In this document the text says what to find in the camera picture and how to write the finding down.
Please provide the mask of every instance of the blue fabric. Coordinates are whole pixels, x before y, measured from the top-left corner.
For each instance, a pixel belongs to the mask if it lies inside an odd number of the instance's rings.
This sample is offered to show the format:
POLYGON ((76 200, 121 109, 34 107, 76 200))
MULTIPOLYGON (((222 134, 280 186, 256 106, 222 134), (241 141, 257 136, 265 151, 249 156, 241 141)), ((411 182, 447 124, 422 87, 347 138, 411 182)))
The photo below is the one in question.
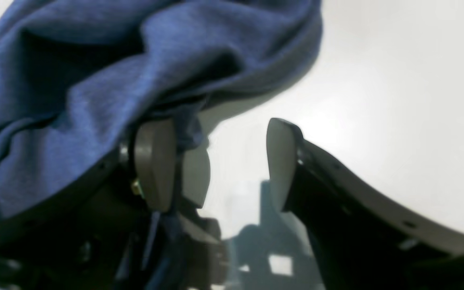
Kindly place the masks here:
POLYGON ((174 115, 181 148, 196 145, 207 97, 273 90, 315 59, 319 9, 16 0, 0 20, 0 218, 76 180, 141 119, 174 115))

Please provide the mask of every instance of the black plastic piece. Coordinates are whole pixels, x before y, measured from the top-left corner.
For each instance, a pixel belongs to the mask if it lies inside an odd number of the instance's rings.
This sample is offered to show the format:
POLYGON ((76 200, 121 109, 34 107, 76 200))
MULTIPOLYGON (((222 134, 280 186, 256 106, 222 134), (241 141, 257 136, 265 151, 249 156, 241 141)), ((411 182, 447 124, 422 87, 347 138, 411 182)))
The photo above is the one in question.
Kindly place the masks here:
POLYGON ((412 212, 272 119, 274 204, 307 226, 327 290, 464 290, 464 234, 412 212))

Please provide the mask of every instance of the white background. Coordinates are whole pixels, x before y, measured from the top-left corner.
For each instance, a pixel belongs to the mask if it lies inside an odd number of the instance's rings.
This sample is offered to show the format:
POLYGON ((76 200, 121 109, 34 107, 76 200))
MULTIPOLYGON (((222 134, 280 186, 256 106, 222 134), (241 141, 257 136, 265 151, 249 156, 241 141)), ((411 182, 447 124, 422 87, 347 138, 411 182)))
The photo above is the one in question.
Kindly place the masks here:
MULTIPOLYGON (((320 57, 296 85, 200 114, 208 143, 186 157, 186 195, 207 192, 200 214, 224 239, 259 224, 265 134, 280 117, 385 195, 464 233, 464 0, 325 0, 323 14, 320 57)), ((283 218, 305 249, 301 225, 283 218)))

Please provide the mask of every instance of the blue cloth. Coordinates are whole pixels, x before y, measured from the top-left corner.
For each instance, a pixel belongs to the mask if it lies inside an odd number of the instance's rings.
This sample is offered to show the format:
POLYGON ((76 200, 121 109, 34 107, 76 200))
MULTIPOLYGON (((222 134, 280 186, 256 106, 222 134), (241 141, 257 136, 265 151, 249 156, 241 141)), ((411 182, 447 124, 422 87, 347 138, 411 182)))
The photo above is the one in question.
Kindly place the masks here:
POLYGON ((0 218, 45 200, 207 97, 273 90, 314 61, 319 0, 15 0, 0 20, 0 218))

